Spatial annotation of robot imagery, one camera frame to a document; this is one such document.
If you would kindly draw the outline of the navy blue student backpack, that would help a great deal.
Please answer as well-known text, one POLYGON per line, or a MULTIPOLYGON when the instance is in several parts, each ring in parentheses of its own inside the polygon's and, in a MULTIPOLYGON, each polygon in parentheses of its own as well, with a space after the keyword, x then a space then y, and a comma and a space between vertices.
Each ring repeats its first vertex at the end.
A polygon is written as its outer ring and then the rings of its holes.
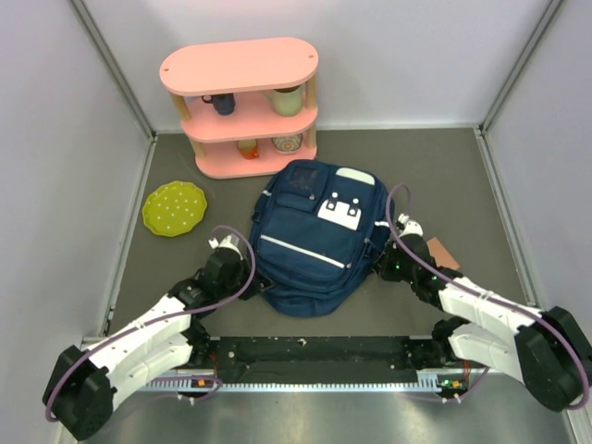
POLYGON ((249 241, 263 298, 292 317, 333 313, 371 274, 388 243, 388 197, 372 173, 289 162, 253 209, 249 241))

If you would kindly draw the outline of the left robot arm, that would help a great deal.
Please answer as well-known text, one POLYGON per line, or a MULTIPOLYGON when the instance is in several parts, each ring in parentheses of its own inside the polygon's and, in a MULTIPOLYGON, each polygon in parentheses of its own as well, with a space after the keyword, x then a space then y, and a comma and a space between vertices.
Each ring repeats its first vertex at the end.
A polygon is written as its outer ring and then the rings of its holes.
POLYGON ((76 440, 95 435, 128 397, 175 367, 200 366, 210 346, 201 320, 253 287, 253 247, 237 230, 209 241, 212 253, 195 276, 181 280, 114 335, 57 357, 43 393, 45 418, 76 440))

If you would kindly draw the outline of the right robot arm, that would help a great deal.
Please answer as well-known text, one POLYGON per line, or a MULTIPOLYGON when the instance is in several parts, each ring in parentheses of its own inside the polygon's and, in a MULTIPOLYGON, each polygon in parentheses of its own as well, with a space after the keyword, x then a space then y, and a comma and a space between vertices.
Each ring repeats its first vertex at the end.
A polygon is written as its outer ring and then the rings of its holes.
POLYGON ((521 383, 553 412, 587 404, 591 344, 569 311, 509 301, 438 265, 421 226, 408 216, 377 226, 391 236, 378 262, 380 277, 408 284, 420 301, 450 315, 433 331, 431 351, 439 364, 483 364, 521 383))

